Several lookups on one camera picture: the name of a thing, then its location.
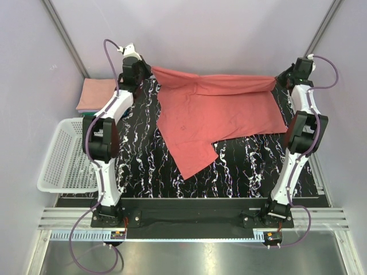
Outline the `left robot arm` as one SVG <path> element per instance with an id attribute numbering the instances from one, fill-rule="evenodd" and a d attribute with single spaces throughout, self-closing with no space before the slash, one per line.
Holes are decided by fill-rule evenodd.
<path id="1" fill-rule="evenodd" d="M 124 219 L 115 176 L 115 160 L 119 154 L 117 124 L 131 109 L 143 80 L 152 75 L 151 67 L 137 54 L 123 58 L 122 73 L 108 103 L 94 116 L 83 118 L 83 152 L 96 175 L 98 199 L 91 207 L 92 226 L 106 223 L 119 226 Z"/>

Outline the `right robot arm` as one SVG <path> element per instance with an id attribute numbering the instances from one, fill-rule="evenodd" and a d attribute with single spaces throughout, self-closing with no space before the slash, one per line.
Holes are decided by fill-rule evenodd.
<path id="1" fill-rule="evenodd" d="M 279 84 L 289 91 L 294 116 L 284 137 L 286 153 L 279 179 L 259 213 L 259 220 L 266 227 L 277 227 L 290 217 L 299 175 L 317 151 L 329 122 L 314 100 L 314 84 L 309 76 L 315 67 L 314 55 L 310 54 L 298 58 L 277 77 Z"/>

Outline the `red t shirt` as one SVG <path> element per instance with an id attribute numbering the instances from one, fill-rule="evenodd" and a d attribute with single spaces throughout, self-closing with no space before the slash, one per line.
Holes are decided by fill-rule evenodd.
<path id="1" fill-rule="evenodd" d="M 272 76 L 152 72 L 160 85 L 157 126 L 183 179 L 217 159 L 214 142 L 287 131 Z"/>

